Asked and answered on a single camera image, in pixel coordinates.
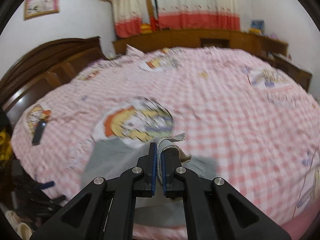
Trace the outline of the grey pants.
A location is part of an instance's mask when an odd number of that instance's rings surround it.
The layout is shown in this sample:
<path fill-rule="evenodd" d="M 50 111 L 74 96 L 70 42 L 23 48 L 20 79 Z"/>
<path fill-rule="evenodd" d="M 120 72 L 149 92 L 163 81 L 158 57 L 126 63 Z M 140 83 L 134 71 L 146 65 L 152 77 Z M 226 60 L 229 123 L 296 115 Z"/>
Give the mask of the grey pants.
<path fill-rule="evenodd" d="M 177 142 L 184 139 L 184 133 L 153 138 L 138 148 L 127 146 L 120 139 L 99 140 L 95 143 L 91 158 L 81 175 L 80 187 L 84 188 L 97 177 L 103 177 L 107 180 L 119 177 L 124 171 L 135 167 L 138 159 L 148 154 L 149 146 L 154 142 L 157 146 L 155 196 L 136 200 L 135 223 L 163 228 L 183 226 L 185 225 L 185 215 L 182 200 L 171 200 L 165 198 L 163 194 L 160 154 L 168 148 L 178 150 L 183 167 L 194 171 L 201 178 L 212 180 L 216 177 L 216 161 L 184 153 L 176 145 Z"/>

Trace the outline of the black smartphone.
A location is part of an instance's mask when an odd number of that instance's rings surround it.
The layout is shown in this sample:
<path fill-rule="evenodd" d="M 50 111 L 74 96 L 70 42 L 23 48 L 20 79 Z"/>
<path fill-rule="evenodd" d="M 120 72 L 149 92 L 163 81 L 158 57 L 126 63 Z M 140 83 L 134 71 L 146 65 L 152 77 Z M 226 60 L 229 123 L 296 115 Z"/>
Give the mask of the black smartphone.
<path fill-rule="evenodd" d="M 34 132 L 33 140 L 31 142 L 33 146 L 40 144 L 46 125 L 47 125 L 46 120 L 40 120 L 39 123 L 37 124 L 37 127 Z"/>

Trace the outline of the pink checkered cartoon bedspread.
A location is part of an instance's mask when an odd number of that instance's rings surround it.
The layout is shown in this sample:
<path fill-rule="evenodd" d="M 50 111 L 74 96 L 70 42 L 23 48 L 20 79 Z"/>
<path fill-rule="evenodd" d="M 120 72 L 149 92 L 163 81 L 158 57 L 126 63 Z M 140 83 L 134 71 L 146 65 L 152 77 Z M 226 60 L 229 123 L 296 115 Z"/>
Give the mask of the pink checkered cartoon bedspread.
<path fill-rule="evenodd" d="M 40 120 L 47 125 L 32 145 Z M 89 64 L 27 108 L 11 145 L 48 197 L 72 199 L 99 140 L 176 145 L 216 161 L 227 180 L 292 239 L 319 213 L 319 104 L 281 70 L 243 50 L 164 48 Z"/>

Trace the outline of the dark wooden headboard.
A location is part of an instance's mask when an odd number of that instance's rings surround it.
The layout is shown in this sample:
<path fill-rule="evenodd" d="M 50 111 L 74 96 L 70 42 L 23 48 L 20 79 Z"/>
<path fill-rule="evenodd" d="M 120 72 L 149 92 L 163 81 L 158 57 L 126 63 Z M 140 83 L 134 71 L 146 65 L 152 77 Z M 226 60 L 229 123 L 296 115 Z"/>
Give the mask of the dark wooden headboard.
<path fill-rule="evenodd" d="M 106 56 L 98 36 L 50 41 L 21 57 L 1 79 L 1 109 L 11 126 L 37 100 L 99 59 Z"/>

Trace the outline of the long wooden cabinet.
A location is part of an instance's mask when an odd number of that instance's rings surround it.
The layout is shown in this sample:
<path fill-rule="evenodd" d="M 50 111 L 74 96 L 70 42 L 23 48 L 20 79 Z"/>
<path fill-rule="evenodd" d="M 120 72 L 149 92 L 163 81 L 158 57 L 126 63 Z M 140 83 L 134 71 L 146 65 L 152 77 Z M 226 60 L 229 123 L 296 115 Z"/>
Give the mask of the long wooden cabinet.
<path fill-rule="evenodd" d="M 133 46 L 144 53 L 165 47 L 200 48 L 215 46 L 242 49 L 266 61 L 272 67 L 285 72 L 306 92 L 309 91 L 312 79 L 310 72 L 289 62 L 289 59 L 287 59 L 289 45 L 286 42 L 240 31 L 222 29 L 163 30 L 129 38 L 119 38 L 113 41 L 113 47 L 117 54 L 124 54 L 127 45 Z"/>

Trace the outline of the framed pink picture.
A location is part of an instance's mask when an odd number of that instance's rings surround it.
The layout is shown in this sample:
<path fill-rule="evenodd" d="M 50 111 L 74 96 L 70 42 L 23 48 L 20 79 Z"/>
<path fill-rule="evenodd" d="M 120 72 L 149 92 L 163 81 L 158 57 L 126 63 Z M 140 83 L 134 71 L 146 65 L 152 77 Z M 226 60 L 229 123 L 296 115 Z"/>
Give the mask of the framed pink picture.
<path fill-rule="evenodd" d="M 24 2 L 24 20 L 59 12 L 59 0 L 25 0 Z"/>

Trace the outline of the red and yellow containers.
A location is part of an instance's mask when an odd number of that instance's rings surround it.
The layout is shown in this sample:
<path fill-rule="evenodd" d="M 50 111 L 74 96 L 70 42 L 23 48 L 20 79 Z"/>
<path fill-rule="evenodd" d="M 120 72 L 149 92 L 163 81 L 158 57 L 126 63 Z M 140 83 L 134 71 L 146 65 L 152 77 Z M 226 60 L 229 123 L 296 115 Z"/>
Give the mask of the red and yellow containers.
<path fill-rule="evenodd" d="M 142 23 L 140 25 L 140 33 L 141 34 L 150 34 L 154 33 L 159 29 L 158 20 L 154 17 L 151 18 L 150 24 Z"/>

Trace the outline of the left floral red-hem curtain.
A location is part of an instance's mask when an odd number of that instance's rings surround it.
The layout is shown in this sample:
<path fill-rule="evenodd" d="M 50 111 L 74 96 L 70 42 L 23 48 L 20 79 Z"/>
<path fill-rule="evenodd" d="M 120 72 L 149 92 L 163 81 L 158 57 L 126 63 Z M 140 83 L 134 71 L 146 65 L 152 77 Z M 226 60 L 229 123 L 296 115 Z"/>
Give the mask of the left floral red-hem curtain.
<path fill-rule="evenodd" d="M 119 38 L 141 33 L 141 25 L 150 23 L 146 0 L 111 0 L 114 27 Z"/>

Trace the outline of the floral red-hem curtain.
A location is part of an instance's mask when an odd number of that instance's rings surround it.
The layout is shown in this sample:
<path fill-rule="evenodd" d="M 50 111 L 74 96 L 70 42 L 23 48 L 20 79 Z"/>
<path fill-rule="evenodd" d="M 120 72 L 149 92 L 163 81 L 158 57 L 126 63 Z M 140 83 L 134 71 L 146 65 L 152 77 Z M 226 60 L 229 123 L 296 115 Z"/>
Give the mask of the floral red-hem curtain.
<path fill-rule="evenodd" d="M 240 30 L 237 0 L 157 0 L 161 29 Z"/>
<path fill-rule="evenodd" d="M 141 25 L 150 23 L 146 0 L 111 0 L 114 27 L 119 38 L 141 33 Z"/>

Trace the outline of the right floral red-hem curtain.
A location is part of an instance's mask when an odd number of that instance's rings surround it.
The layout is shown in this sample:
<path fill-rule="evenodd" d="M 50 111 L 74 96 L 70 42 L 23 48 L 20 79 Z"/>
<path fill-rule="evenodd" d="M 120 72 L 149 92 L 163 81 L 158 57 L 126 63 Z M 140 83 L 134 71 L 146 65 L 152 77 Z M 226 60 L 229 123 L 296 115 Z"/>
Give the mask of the right floral red-hem curtain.
<path fill-rule="evenodd" d="M 161 29 L 240 30 L 237 0 L 157 0 Z"/>

